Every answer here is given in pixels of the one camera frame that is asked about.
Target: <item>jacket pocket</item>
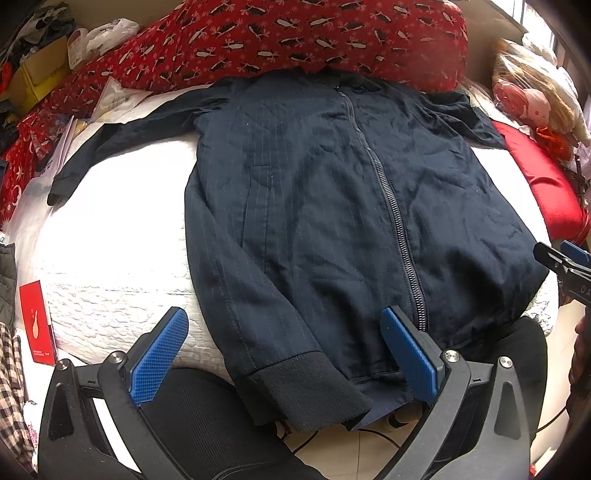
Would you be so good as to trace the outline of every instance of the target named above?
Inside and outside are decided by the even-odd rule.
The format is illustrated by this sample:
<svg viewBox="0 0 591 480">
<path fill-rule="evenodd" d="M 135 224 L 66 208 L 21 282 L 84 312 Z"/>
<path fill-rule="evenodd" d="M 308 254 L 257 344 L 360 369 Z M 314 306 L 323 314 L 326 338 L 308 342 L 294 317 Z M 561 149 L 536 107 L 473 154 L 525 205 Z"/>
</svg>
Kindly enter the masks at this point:
<svg viewBox="0 0 591 480">
<path fill-rule="evenodd" d="M 252 166 L 242 227 L 242 249 L 264 272 L 267 264 L 267 225 L 273 176 L 270 166 Z"/>
</svg>

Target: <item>jacket sleeve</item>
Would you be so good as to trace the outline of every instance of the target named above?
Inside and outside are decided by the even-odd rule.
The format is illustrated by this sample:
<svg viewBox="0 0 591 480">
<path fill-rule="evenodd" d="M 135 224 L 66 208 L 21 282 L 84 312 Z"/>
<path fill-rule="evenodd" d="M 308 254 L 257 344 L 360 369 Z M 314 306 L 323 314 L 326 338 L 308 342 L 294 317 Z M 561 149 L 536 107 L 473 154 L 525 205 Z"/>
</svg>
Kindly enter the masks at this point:
<svg viewBox="0 0 591 480">
<path fill-rule="evenodd" d="M 216 219 L 200 167 L 185 188 L 191 280 L 255 424 L 287 418 L 309 432 L 365 414 L 371 400 L 331 363 L 296 308 Z"/>
<path fill-rule="evenodd" d="M 232 79 L 210 88 L 186 92 L 166 102 L 145 118 L 126 124 L 104 124 L 89 138 L 56 175 L 47 197 L 48 205 L 66 202 L 91 167 L 127 148 L 175 137 L 191 131 L 198 116 L 225 105 Z"/>
<path fill-rule="evenodd" d="M 505 139 L 479 108 L 472 108 L 467 94 L 459 90 L 423 96 L 423 105 L 436 112 L 461 136 L 491 148 L 506 148 Z"/>
</svg>

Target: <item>yellow box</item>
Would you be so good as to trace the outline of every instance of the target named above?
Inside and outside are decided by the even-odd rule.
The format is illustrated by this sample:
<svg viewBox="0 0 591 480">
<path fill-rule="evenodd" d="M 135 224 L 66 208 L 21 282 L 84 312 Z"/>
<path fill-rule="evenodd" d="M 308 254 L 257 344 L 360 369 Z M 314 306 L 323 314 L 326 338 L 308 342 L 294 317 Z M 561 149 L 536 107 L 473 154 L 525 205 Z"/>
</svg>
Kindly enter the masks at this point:
<svg viewBox="0 0 591 480">
<path fill-rule="evenodd" d="M 18 68 L 8 86 L 14 111 L 24 116 L 70 74 L 67 38 L 42 48 Z"/>
</svg>

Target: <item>wall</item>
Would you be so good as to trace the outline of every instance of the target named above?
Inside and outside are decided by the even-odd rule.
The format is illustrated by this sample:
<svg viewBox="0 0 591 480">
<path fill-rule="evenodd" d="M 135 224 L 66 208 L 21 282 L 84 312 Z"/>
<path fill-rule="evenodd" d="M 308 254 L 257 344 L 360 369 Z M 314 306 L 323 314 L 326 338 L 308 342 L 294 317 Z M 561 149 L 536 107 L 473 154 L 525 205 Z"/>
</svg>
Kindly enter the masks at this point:
<svg viewBox="0 0 591 480">
<path fill-rule="evenodd" d="M 23 22 L 31 16 L 31 12 L 39 3 L 39 0 L 0 0 L 0 12 L 2 12 L 0 49 L 9 44 L 13 34 L 16 34 L 16 30 L 20 30 Z"/>
<path fill-rule="evenodd" d="M 129 18 L 148 26 L 168 14 L 181 0 L 47 0 L 45 5 L 65 1 L 81 27 L 100 27 L 115 18 Z"/>
<path fill-rule="evenodd" d="M 466 76 L 490 87 L 495 42 L 506 38 L 521 43 L 526 30 L 490 0 L 454 0 L 454 3 L 462 9 L 468 27 Z"/>
</svg>

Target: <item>pink stuffed toy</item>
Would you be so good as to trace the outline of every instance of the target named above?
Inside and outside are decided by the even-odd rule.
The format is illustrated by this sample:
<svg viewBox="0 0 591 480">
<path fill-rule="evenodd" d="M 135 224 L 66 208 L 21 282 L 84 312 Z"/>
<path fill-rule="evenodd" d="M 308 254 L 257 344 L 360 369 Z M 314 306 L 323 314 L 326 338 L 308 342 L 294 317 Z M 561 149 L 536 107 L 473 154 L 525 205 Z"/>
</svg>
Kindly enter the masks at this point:
<svg viewBox="0 0 591 480">
<path fill-rule="evenodd" d="M 513 83 L 499 80 L 493 93 L 509 115 L 534 128 L 548 126 L 550 103 L 543 92 L 533 88 L 521 89 Z"/>
</svg>

